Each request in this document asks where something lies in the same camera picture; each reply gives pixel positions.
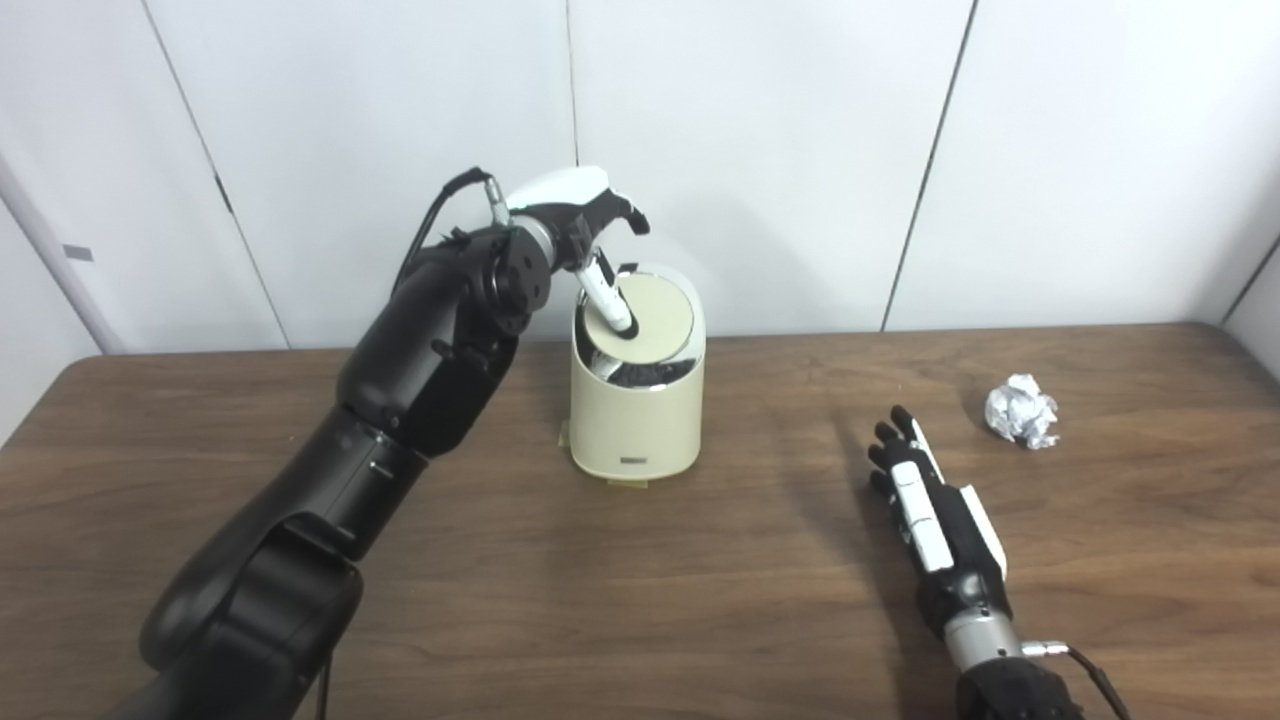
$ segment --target crumpled aluminum foil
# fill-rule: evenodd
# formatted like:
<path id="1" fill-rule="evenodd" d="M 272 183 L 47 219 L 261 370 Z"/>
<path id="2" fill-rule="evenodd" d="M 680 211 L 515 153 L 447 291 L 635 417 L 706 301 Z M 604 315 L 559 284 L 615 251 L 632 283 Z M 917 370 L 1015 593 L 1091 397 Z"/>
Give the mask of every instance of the crumpled aluminum foil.
<path id="1" fill-rule="evenodd" d="M 987 395 L 987 425 L 996 434 L 1016 442 L 1023 439 L 1030 450 L 1052 447 L 1059 436 L 1048 434 L 1057 421 L 1057 402 L 1039 389 L 1029 374 L 1009 375 L 1009 380 Z"/>

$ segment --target panel seam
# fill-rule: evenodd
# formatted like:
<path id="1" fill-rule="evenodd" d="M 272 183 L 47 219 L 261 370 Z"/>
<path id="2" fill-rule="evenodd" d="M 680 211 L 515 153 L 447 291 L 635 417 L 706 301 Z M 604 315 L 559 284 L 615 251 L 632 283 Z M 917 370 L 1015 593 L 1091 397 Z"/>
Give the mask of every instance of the panel seam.
<path id="1" fill-rule="evenodd" d="M 964 24 L 964 35 L 960 36 L 960 49 L 956 51 L 955 67 L 951 68 L 951 81 L 947 83 L 947 94 L 942 99 L 942 111 L 938 114 L 938 124 L 933 131 L 933 143 L 929 145 L 929 159 L 924 163 L 924 173 L 920 176 L 920 190 L 915 195 L 915 208 L 911 209 L 911 222 L 906 225 L 906 237 L 902 240 L 902 252 L 897 258 L 897 270 L 893 272 L 893 284 L 888 291 L 888 301 L 884 304 L 884 318 L 881 320 L 881 331 L 888 328 L 888 316 L 893 310 L 893 299 L 897 296 L 897 286 L 902 279 L 902 268 L 906 265 L 906 251 L 911 247 L 911 236 L 915 233 L 915 220 L 920 217 L 920 205 L 924 202 L 924 192 L 929 187 L 929 174 L 933 172 L 933 159 L 938 152 L 938 140 L 942 137 L 942 128 L 947 122 L 947 110 L 951 109 L 951 95 L 956 88 L 956 78 L 960 77 L 960 64 L 964 61 L 964 51 L 969 46 L 969 31 L 973 29 L 973 19 L 978 14 L 978 0 L 973 0 L 969 6 L 969 18 Z"/>
<path id="2" fill-rule="evenodd" d="M 147 15 L 147 24 L 151 26 L 151 35 L 156 38 L 156 45 L 160 46 L 160 54 L 164 56 L 165 67 L 169 68 L 169 77 L 173 78 L 174 86 L 178 88 L 178 97 L 182 99 L 182 106 L 187 110 L 187 119 L 191 122 L 192 129 L 196 131 L 196 137 L 200 140 L 200 149 L 205 152 L 205 161 L 209 163 L 209 169 L 214 173 L 214 184 L 221 193 L 223 202 L 227 205 L 227 211 L 232 217 L 232 222 L 236 224 L 236 233 L 241 238 L 241 246 L 244 247 L 244 254 L 248 255 L 248 264 L 253 268 L 253 275 L 257 278 L 259 286 L 262 288 L 262 297 L 266 299 L 266 306 L 271 310 L 271 316 L 275 319 L 275 327 L 280 331 L 280 338 L 284 341 L 284 347 L 293 350 L 293 343 L 289 342 L 289 333 L 284 331 L 284 322 L 280 319 L 280 313 L 275 309 L 275 301 L 271 300 L 271 291 L 266 287 L 266 281 L 262 279 L 262 270 L 257 266 L 257 258 L 253 256 L 253 249 L 250 247 L 248 238 L 244 236 L 244 228 L 241 227 L 239 217 L 236 210 L 232 209 L 230 200 L 227 196 L 227 190 L 223 186 L 221 174 L 218 172 L 218 164 L 214 163 L 214 155 L 209 151 L 209 143 L 205 141 L 205 133 L 200 129 L 200 123 L 196 122 L 196 113 L 191 109 L 191 101 L 187 99 L 187 90 L 182 86 L 182 81 L 178 78 L 178 69 L 173 65 L 173 58 L 169 55 L 169 47 L 164 42 L 164 37 L 160 36 L 160 27 L 156 24 L 155 17 L 151 14 L 151 5 L 147 0 L 138 0 L 142 4 L 142 12 Z"/>

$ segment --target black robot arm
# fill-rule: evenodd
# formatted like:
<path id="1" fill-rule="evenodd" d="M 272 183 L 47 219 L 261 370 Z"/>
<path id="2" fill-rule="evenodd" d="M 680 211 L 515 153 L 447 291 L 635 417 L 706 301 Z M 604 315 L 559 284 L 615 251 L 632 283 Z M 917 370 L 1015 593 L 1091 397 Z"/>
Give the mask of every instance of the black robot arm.
<path id="1" fill-rule="evenodd" d="M 584 240 L 582 223 L 566 211 L 581 192 L 557 199 L 552 183 L 543 202 L 522 210 L 553 204 L 554 215 L 511 222 L 497 183 L 479 169 L 442 199 L 468 182 L 486 183 L 494 224 L 420 247 L 443 200 L 433 205 L 390 300 L 338 375 L 333 409 L 170 583 L 140 639 L 159 674 L 108 717 L 293 716 L 360 603 L 353 562 L 428 461 L 457 447 L 484 410 L 547 302 L 553 269 L 571 264 L 558 252 L 570 238 L 590 250 L 612 219 L 594 215 Z M 643 219 L 630 202 L 593 204 L 603 192 L 612 196 L 605 187 L 580 201 L 584 211 L 603 204 L 617 208 L 616 218 Z M 548 224 L 556 218 L 573 227 Z"/>

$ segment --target silver metal joint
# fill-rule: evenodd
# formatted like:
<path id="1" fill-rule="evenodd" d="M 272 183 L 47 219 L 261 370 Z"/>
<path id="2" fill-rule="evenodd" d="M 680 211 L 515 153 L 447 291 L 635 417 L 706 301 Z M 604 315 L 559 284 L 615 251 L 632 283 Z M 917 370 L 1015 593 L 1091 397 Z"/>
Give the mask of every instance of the silver metal joint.
<path id="1" fill-rule="evenodd" d="M 1069 652 L 1071 652 L 1071 648 L 1060 641 L 1027 641 L 1023 643 L 1023 655 L 1027 657 L 1048 657 Z"/>
<path id="2" fill-rule="evenodd" d="M 946 624 L 943 639 L 961 673 L 1001 657 L 1024 657 L 1014 624 L 996 610 L 966 610 Z"/>
<path id="3" fill-rule="evenodd" d="M 484 181 L 484 193 L 489 197 L 489 210 L 493 213 L 493 222 L 498 225 L 511 224 L 511 210 L 507 209 L 507 199 L 502 195 L 502 186 L 495 178 Z"/>

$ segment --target wooden table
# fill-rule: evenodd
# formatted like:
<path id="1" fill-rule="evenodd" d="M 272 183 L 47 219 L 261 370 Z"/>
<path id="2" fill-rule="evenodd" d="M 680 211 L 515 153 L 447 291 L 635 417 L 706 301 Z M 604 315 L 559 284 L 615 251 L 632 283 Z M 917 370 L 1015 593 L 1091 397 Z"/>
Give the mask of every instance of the wooden table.
<path id="1" fill-rule="evenodd" d="M 63 374 L 0 452 L 0 717 L 95 716 L 150 676 L 143 615 L 310 433 L 343 356 Z M 362 564 L 332 717 L 952 716 L 955 671 L 863 489 L 896 402 L 980 489 L 1024 637 L 1085 648 L 1134 717 L 1280 715 L 1280 387 L 1220 331 L 713 341 L 703 455 L 646 491 L 557 446 L 567 364 L 526 346 Z M 984 429 L 1012 372 L 1061 404 L 1059 447 Z"/>

